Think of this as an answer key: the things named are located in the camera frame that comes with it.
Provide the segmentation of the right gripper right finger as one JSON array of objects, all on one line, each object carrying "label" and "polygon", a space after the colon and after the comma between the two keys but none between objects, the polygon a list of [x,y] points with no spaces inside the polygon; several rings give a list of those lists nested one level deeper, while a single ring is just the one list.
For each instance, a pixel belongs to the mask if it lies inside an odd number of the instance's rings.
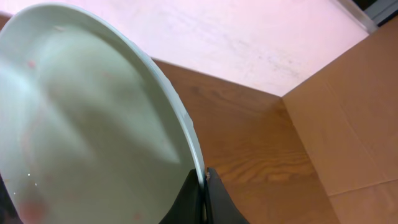
[{"label": "right gripper right finger", "polygon": [[207,168],[205,205],[209,224],[248,224],[238,210],[214,168]]}]

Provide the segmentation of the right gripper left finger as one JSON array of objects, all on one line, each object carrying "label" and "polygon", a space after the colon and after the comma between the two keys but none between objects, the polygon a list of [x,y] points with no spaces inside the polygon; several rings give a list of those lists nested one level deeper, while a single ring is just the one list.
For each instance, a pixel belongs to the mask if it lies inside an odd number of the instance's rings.
[{"label": "right gripper left finger", "polygon": [[197,172],[192,169],[185,179],[172,207],[159,224],[203,223],[203,194]]}]

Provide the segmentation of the light blue plate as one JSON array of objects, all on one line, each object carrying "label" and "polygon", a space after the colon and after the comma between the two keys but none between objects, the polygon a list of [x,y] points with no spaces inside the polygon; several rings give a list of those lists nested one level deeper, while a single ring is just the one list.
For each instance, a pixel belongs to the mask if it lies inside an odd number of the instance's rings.
[{"label": "light blue plate", "polygon": [[78,7],[1,31],[1,177],[23,223],[160,223],[188,173],[192,120],[154,61]]}]

